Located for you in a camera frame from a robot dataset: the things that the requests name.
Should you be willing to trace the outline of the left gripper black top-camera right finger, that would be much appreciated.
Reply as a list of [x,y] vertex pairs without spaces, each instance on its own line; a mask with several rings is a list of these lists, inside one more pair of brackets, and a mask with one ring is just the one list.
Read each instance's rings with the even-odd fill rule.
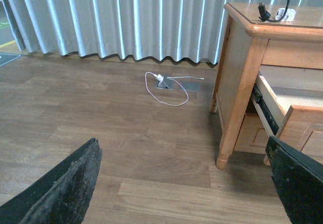
[[322,223],[322,164],[270,136],[266,155],[276,192],[291,223]]

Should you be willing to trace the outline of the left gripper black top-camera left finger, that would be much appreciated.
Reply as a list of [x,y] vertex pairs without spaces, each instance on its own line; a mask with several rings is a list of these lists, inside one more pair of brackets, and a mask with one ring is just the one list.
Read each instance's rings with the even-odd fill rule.
[[102,149],[91,138],[1,206],[1,223],[82,223],[96,186]]

